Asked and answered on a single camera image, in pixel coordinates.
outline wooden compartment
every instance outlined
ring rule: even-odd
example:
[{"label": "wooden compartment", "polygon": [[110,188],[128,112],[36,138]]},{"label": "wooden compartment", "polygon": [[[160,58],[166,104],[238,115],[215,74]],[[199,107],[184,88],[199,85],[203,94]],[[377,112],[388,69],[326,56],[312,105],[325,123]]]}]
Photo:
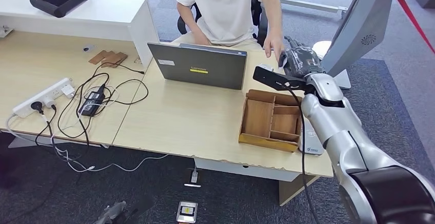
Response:
[{"label": "wooden compartment", "polygon": [[293,96],[259,90],[246,93],[239,142],[294,152],[300,133],[301,112]]}]

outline gray laptop lid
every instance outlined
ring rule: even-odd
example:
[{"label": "gray laptop lid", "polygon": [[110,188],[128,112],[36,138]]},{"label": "gray laptop lid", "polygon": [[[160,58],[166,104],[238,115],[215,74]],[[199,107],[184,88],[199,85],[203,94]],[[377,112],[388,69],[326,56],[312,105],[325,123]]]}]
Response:
[{"label": "gray laptop lid", "polygon": [[192,45],[148,43],[165,79],[231,89],[242,88],[246,52]]}]

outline white power strip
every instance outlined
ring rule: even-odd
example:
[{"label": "white power strip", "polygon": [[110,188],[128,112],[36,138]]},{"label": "white power strip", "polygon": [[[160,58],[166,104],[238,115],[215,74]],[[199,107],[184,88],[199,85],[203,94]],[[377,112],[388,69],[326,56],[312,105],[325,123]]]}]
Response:
[{"label": "white power strip", "polygon": [[44,91],[38,93],[37,95],[33,96],[32,98],[28,99],[27,101],[13,108],[12,112],[21,118],[26,118],[27,116],[35,112],[35,110],[30,107],[32,103],[39,101],[44,106],[45,100],[55,100],[56,98],[62,96],[62,94],[64,94],[62,88],[68,86],[71,87],[73,86],[72,79],[63,78],[60,82],[54,84],[53,86],[45,89]]}]

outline power adapter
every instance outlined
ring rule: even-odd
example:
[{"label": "power adapter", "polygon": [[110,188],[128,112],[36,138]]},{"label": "power adapter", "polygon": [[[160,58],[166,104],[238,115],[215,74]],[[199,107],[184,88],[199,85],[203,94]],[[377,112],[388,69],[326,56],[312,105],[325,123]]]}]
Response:
[{"label": "power adapter", "polygon": [[96,114],[96,111],[103,103],[105,95],[104,95],[105,85],[102,84],[98,91],[91,92],[89,96],[86,98],[86,101],[80,107],[78,112],[84,116],[93,117]]}]

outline person's hand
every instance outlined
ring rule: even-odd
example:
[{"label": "person's hand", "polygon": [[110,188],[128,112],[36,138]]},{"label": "person's hand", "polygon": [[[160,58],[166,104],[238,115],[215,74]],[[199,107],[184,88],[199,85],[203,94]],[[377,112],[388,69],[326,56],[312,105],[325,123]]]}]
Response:
[{"label": "person's hand", "polygon": [[271,49],[275,53],[276,61],[280,59],[281,52],[284,51],[283,35],[281,32],[269,32],[266,39],[264,40],[264,51],[266,57],[270,57]]},{"label": "person's hand", "polygon": [[207,36],[205,36],[201,29],[197,28],[196,30],[193,30],[192,33],[193,38],[195,39],[195,44],[211,46],[210,41],[207,39]]}]

